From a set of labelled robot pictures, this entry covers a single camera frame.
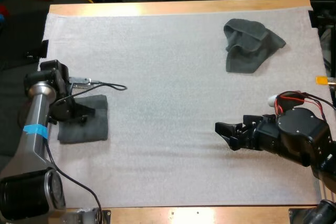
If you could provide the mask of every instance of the black cable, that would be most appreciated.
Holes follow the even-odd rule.
[[[79,92],[79,93],[77,93],[77,94],[71,94],[71,95],[68,95],[67,97],[64,97],[64,98],[61,98],[61,99],[57,100],[56,102],[54,102],[54,103],[50,106],[49,111],[48,111],[48,114],[47,114],[47,119],[49,119],[49,117],[50,117],[51,109],[52,109],[55,105],[57,105],[58,103],[64,102],[65,100],[67,100],[67,99],[69,99],[69,98],[76,97],[76,96],[78,96],[78,95],[87,93],[87,92],[89,92],[89,91],[91,91],[91,90],[93,90],[93,89],[96,89],[96,88],[99,88],[99,87],[103,87],[103,86],[107,86],[107,87],[116,89],[116,90],[118,90],[118,91],[124,91],[124,90],[127,89],[127,87],[126,87],[126,86],[123,86],[123,85],[103,82],[103,83],[101,83],[101,84],[99,84],[99,85],[97,85],[97,86],[94,86],[94,87],[92,87],[92,88],[90,88],[90,89],[87,89],[87,90],[85,90],[85,91]],[[51,154],[51,151],[50,151],[50,148],[49,148],[48,140],[45,139],[45,138],[43,138],[43,140],[44,140],[44,143],[45,143],[45,145],[46,145],[46,149],[47,149],[47,153],[48,153],[48,156],[49,156],[49,158],[50,158],[50,161],[51,161],[51,163],[55,166],[56,171],[58,171],[61,175],[63,175],[65,178],[67,178],[67,179],[70,180],[71,182],[73,182],[73,183],[75,183],[76,185],[78,185],[78,186],[84,188],[85,190],[87,190],[88,192],[90,192],[90,193],[94,196],[94,199],[96,200],[96,202],[97,202],[97,204],[98,204],[99,213],[100,213],[100,214],[99,214],[99,223],[100,223],[100,224],[103,224],[103,210],[102,210],[102,208],[101,208],[101,204],[100,204],[100,201],[99,201],[99,199],[98,199],[98,196],[95,194],[95,192],[94,192],[92,189],[90,189],[89,187],[83,185],[82,183],[78,182],[77,180],[71,178],[69,175],[67,175],[66,173],[64,173],[64,172],[63,172],[63,171],[56,165],[56,163],[55,163],[55,161],[54,161],[54,158],[52,157],[53,155]]]
[[[320,100],[320,101],[326,103],[326,104],[329,105],[330,107],[332,107],[334,110],[336,110],[336,107],[335,107],[332,103],[328,102],[327,100],[322,99],[322,98],[320,98],[320,97],[317,97],[316,95],[313,95],[313,94],[309,94],[309,93],[304,93],[304,94],[306,94],[306,95],[309,96],[309,97],[313,97],[313,98],[315,98],[315,99],[318,99],[318,100]]]
[[[307,99],[310,99],[310,100],[313,100],[314,102],[316,102],[317,104],[318,104],[318,106],[321,108],[321,116],[322,116],[322,119],[325,121],[325,122],[327,122],[327,118],[325,117],[325,114],[324,114],[324,111],[323,111],[323,106],[322,106],[322,104],[321,104],[321,102],[319,101],[319,100],[317,100],[317,99],[319,99],[319,97],[316,97],[316,96],[314,96],[314,95],[310,95],[310,94],[308,94],[308,93],[301,93],[301,92],[299,92],[299,91],[285,91],[285,92],[283,92],[283,93],[281,93],[281,94],[279,94],[277,97],[280,97],[280,96],[282,96],[282,95],[285,95],[286,93],[295,93],[295,94],[298,94],[298,95],[301,95],[302,97],[304,97],[304,98],[307,98]]]
[[[87,190],[88,192],[90,192],[93,196],[94,196],[94,199],[96,200],[97,204],[98,204],[98,208],[99,208],[99,223],[100,224],[103,224],[103,210],[101,208],[101,204],[100,204],[100,201],[98,199],[98,196],[97,194],[92,190],[90,189],[89,187],[83,185],[82,183],[78,182],[77,180],[71,178],[69,175],[67,175],[66,173],[64,173],[55,163],[54,161],[54,158],[52,157],[52,154],[51,154],[51,151],[50,151],[50,147],[49,147],[49,144],[48,144],[48,140],[46,138],[43,138],[43,141],[46,145],[46,149],[47,149],[47,153],[48,153],[48,156],[50,158],[50,161],[51,163],[54,165],[56,171],[63,175],[63,177],[67,178],[68,180],[70,180],[71,182],[75,183],[76,185],[79,185],[80,187],[84,188],[85,190]]]

